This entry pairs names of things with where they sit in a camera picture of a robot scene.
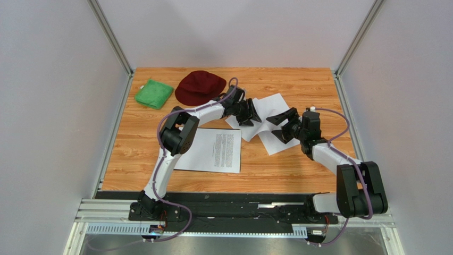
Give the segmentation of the black clipboard folder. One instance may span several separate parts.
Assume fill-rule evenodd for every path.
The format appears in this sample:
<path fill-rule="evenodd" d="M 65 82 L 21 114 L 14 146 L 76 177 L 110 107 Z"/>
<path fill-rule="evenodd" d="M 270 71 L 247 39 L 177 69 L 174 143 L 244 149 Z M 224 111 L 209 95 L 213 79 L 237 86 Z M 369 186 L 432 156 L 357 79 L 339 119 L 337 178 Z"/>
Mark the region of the black clipboard folder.
<path fill-rule="evenodd" d="M 226 129 L 226 128 L 215 128 L 215 127 L 198 127 L 197 129 L 208 129 L 208 130 L 227 130 L 227 131 L 232 131 L 232 130 L 237 130 L 241 131 L 240 129 Z"/>

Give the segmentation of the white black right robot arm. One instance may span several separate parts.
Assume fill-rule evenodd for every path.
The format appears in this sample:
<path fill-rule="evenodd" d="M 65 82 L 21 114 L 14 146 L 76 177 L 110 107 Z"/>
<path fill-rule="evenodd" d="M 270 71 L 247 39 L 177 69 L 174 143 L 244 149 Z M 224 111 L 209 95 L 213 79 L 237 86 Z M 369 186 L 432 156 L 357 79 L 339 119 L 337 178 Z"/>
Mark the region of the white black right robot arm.
<path fill-rule="evenodd" d="M 312 194 L 307 205 L 312 214 L 333 213 L 344 218 L 370 219 L 388 211 L 388 201 L 377 163 L 361 161 L 337 149 L 322 137 L 319 108 L 299 115 L 295 108 L 267 117 L 279 126 L 272 133 L 283 143 L 300 142 L 302 152 L 336 175 L 335 193 Z"/>

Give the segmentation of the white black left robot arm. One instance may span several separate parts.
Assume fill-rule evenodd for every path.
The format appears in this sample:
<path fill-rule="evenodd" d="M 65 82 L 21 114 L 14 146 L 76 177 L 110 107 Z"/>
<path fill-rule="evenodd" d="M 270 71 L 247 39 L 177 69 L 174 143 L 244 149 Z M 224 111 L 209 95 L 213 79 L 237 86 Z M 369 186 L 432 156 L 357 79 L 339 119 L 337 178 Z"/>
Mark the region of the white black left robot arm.
<path fill-rule="evenodd" d="M 261 121 L 252 99 L 247 99 L 245 95 L 244 89 L 230 85 L 227 93 L 195 108 L 177 106 L 160 121 L 157 130 L 160 146 L 158 160 L 149 182 L 137 199 L 136 214 L 151 219 L 161 215 L 162 200 L 175 165 L 192 146 L 200 125 L 229 116 L 236 117 L 242 126 L 253 126 L 254 122 Z"/>

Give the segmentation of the printed text paper sheet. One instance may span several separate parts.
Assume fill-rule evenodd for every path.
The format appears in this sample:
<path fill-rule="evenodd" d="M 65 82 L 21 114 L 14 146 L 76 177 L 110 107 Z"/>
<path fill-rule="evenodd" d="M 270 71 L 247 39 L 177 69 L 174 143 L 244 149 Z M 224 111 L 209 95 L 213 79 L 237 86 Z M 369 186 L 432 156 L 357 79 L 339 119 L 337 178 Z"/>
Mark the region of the printed text paper sheet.
<path fill-rule="evenodd" d="M 193 143 L 175 169 L 239 174 L 241 131 L 197 129 Z"/>

